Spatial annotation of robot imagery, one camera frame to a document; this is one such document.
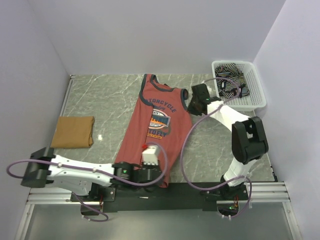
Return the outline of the rust red tank top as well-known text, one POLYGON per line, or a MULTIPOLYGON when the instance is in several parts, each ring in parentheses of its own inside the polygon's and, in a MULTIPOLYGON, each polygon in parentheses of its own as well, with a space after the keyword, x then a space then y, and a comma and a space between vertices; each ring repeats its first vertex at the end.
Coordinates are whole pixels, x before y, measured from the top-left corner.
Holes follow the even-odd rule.
POLYGON ((162 168, 165 166, 165 158, 168 159, 168 168, 161 185, 167 188, 171 168, 193 125, 187 111, 188 97, 187 89, 161 84, 156 75, 145 74, 115 162, 141 165, 143 146, 150 142, 158 143, 165 150, 158 157, 162 168))

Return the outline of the tan ribbed tank top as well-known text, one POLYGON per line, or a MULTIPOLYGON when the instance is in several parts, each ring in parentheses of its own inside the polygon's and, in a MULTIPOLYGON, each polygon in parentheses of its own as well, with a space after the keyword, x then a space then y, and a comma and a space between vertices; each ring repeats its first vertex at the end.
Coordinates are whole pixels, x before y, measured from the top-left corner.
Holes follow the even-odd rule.
POLYGON ((90 148, 93 142, 93 116, 60 116, 51 147, 55 149, 90 148))

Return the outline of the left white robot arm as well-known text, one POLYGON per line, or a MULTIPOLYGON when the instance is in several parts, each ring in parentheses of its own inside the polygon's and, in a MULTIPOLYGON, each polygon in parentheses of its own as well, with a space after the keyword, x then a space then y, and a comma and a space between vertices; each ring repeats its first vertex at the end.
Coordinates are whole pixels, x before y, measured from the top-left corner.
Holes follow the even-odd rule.
POLYGON ((30 155, 21 180, 28 188, 44 188, 53 185, 85 197, 96 200, 101 188, 136 190, 159 186, 165 173, 156 161, 160 149, 151 145, 142 154, 142 163, 90 163, 72 160, 54 154, 54 149, 44 147, 30 155))

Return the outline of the white plastic laundry basket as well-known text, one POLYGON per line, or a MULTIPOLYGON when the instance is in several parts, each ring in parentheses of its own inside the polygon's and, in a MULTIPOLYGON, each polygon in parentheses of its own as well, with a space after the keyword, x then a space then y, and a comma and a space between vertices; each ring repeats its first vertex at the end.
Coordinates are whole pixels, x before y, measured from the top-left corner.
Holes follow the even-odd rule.
POLYGON ((248 61, 233 61, 233 60, 216 60, 212 62, 212 74, 214 77, 214 86, 216 96, 223 101, 228 101, 226 104, 238 112, 251 112, 257 108, 263 108, 266 106, 266 98, 264 91, 257 74, 255 66, 248 61), (250 90, 250 95, 247 97, 239 98, 238 94, 232 98, 223 98, 218 93, 218 87, 216 82, 215 67, 219 64, 235 63, 236 66, 244 73, 245 80, 250 90))

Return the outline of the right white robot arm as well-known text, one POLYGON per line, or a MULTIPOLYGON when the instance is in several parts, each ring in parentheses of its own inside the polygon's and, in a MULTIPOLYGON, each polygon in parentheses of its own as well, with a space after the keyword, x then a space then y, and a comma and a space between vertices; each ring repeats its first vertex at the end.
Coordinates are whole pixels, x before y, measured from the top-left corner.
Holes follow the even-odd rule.
POLYGON ((230 200, 240 193, 251 167, 269 150, 262 120, 249 117, 226 105, 220 98, 211 97, 205 83, 194 85, 187 111, 195 116, 206 115, 217 120, 231 132, 233 160, 222 175, 218 191, 223 199, 230 200))

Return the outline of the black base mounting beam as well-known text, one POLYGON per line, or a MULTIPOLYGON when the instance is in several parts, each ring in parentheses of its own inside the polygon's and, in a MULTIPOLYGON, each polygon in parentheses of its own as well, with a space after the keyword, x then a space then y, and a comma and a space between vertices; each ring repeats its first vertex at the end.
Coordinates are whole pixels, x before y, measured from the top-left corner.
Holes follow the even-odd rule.
POLYGON ((235 190, 223 186, 215 190, 200 191, 186 182, 170 183, 167 188, 157 188, 153 192, 120 190, 114 187, 93 187, 95 196, 85 196, 84 202, 92 205, 102 202, 104 213, 119 211, 193 210, 217 211, 217 202, 246 201, 248 193, 242 184, 235 190))

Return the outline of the striped multicolour tank top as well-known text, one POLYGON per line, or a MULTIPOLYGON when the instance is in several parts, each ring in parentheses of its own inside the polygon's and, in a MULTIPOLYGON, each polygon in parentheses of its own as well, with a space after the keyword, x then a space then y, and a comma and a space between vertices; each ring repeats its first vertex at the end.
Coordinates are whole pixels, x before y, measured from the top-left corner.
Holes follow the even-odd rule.
POLYGON ((219 64, 214 68, 214 73, 220 97, 231 99, 237 94, 239 98, 250 95, 245 75, 234 62, 219 64))

